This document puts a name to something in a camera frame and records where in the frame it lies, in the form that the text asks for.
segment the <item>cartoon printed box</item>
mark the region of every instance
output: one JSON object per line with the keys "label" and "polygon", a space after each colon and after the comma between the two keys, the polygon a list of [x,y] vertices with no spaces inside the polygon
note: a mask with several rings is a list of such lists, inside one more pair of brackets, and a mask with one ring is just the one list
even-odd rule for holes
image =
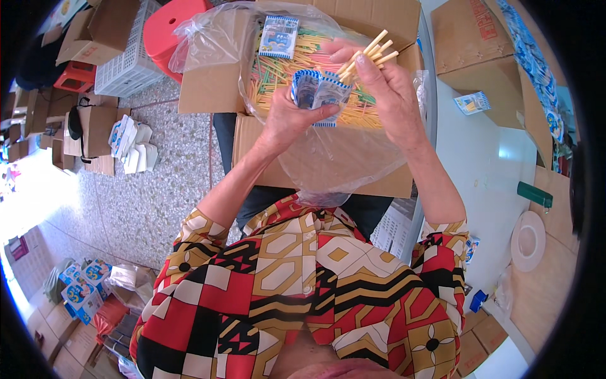
{"label": "cartoon printed box", "polygon": [[61,291],[61,297],[66,301],[65,307],[72,315],[76,315],[85,325],[88,325],[99,308],[103,299],[97,287],[83,277],[73,280]]}
{"label": "cartoon printed box", "polygon": [[80,264],[73,263],[71,266],[66,268],[65,271],[59,274],[59,279],[69,286],[72,281],[80,277],[80,270]]}
{"label": "cartoon printed box", "polygon": [[101,298],[105,301],[112,292],[105,284],[105,278],[109,277],[111,272],[111,264],[100,259],[95,259],[88,266],[83,268],[81,275],[97,288],[101,294]]}

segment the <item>red plastic stool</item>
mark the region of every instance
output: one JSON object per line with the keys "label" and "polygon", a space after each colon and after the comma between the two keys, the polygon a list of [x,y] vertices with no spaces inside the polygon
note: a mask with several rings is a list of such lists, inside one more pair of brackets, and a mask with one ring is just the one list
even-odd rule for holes
{"label": "red plastic stool", "polygon": [[95,65],[71,61],[53,86],[72,92],[87,92],[95,83],[96,72]]}
{"label": "red plastic stool", "polygon": [[208,0],[172,0],[154,12],[143,26],[145,51],[166,75],[179,84],[183,80],[183,74],[174,73],[168,68],[168,62],[179,44],[173,31],[183,21],[212,7],[213,4]]}

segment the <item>patterned blouse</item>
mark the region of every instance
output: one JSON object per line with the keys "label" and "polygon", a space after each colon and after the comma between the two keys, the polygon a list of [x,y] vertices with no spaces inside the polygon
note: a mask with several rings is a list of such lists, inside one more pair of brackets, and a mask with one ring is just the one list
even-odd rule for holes
{"label": "patterned blouse", "polygon": [[266,378],[307,323],[341,359],[450,378],[464,324],[466,223],[426,223],[409,267],[364,240],[340,208],[296,199],[256,215],[229,247],[228,231],[198,209],[182,222],[133,332],[143,376]]}

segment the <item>green lighter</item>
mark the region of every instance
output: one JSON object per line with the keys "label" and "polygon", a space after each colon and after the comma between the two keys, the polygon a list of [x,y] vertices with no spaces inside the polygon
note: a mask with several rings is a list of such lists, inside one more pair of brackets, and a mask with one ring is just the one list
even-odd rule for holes
{"label": "green lighter", "polygon": [[537,187],[531,186],[530,184],[524,183],[523,181],[518,183],[518,195],[542,205],[545,213],[549,213],[549,210],[553,205],[552,194],[540,190]]}

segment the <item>white plastic crate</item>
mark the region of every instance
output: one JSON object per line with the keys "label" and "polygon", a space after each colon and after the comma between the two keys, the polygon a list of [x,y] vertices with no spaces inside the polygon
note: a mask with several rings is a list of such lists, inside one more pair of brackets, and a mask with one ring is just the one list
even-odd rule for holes
{"label": "white plastic crate", "polygon": [[412,224],[415,204],[414,199],[394,199],[370,235],[374,246],[395,255],[406,264],[410,264],[412,257],[412,252],[404,252],[404,245]]}
{"label": "white plastic crate", "polygon": [[164,72],[147,55],[143,44],[143,25],[160,7],[156,0],[141,1],[124,53],[97,66],[97,95],[126,98],[164,77]]}

